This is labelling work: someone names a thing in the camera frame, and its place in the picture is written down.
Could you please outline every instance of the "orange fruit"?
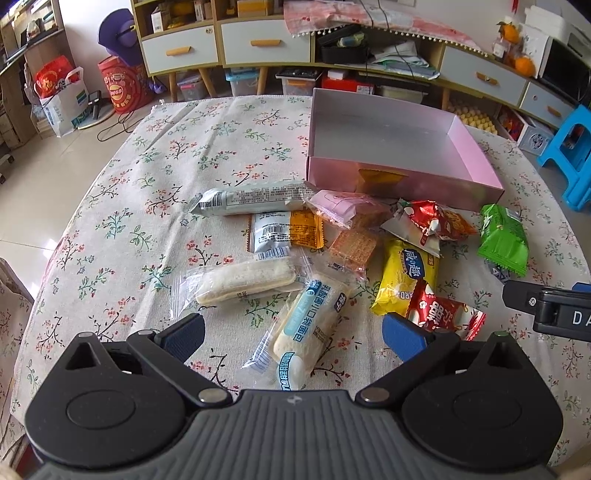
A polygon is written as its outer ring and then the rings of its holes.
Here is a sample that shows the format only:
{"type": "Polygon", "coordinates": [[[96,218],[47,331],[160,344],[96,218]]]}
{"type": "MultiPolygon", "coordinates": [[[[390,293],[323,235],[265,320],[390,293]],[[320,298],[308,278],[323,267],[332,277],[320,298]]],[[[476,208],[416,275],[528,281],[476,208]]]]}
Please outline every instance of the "orange fruit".
{"type": "Polygon", "coordinates": [[[514,24],[501,22],[499,25],[501,26],[499,29],[501,37],[513,45],[519,43],[519,31],[514,24]]]}
{"type": "Polygon", "coordinates": [[[528,57],[515,59],[515,70],[524,77],[533,77],[535,75],[535,65],[528,57]]]}

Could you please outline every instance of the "pink box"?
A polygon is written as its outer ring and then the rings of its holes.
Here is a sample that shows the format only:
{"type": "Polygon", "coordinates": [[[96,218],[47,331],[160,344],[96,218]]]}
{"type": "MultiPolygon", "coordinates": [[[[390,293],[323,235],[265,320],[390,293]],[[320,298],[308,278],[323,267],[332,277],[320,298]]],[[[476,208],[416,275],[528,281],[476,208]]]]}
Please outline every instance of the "pink box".
{"type": "Polygon", "coordinates": [[[475,212],[504,192],[456,115],[403,100],[315,89],[308,155],[307,180],[319,189],[475,212]]]}

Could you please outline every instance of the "wooden cabinet leg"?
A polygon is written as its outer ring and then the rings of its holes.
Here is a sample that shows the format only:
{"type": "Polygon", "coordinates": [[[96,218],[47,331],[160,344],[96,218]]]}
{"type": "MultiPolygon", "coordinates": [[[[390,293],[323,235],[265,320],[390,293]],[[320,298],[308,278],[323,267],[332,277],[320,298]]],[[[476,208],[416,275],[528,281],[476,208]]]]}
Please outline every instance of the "wooden cabinet leg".
{"type": "Polygon", "coordinates": [[[201,75],[201,78],[203,79],[203,83],[205,84],[205,88],[209,92],[209,96],[211,98],[215,98],[217,96],[216,89],[213,87],[212,80],[209,77],[209,70],[208,69],[199,69],[199,75],[201,75]]]}
{"type": "Polygon", "coordinates": [[[265,87],[267,86],[267,73],[269,73],[269,67],[261,67],[259,72],[259,83],[256,87],[257,95],[263,95],[265,93],[265,87]]]}
{"type": "Polygon", "coordinates": [[[447,112],[447,107],[449,106],[449,94],[451,90],[449,88],[443,89],[443,100],[441,100],[441,109],[444,112],[447,112]]]}
{"type": "Polygon", "coordinates": [[[177,74],[172,72],[168,75],[168,82],[170,87],[170,100],[172,102],[177,102],[177,74]]]}

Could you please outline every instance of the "gray gripper base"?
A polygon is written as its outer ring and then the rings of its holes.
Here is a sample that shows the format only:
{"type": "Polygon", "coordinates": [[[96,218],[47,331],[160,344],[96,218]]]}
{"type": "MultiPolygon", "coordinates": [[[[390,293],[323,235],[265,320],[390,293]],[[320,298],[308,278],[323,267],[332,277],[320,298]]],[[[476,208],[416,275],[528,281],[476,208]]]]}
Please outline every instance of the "gray gripper base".
{"type": "Polygon", "coordinates": [[[32,480],[550,480],[545,467],[503,475],[456,469],[410,443],[384,410],[344,390],[247,390],[200,412],[170,450],[113,472],[46,464],[32,480]]]}

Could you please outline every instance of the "purple fan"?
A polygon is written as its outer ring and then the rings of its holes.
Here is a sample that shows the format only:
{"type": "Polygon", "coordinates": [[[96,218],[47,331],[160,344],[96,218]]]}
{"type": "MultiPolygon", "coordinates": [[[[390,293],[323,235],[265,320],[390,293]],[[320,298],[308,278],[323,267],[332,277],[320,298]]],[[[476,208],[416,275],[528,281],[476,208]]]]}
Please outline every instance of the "purple fan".
{"type": "Polygon", "coordinates": [[[121,8],[107,15],[99,28],[99,44],[103,45],[109,54],[123,60],[129,67],[135,67],[144,62],[138,35],[131,28],[134,24],[132,13],[126,8],[121,8]]]}

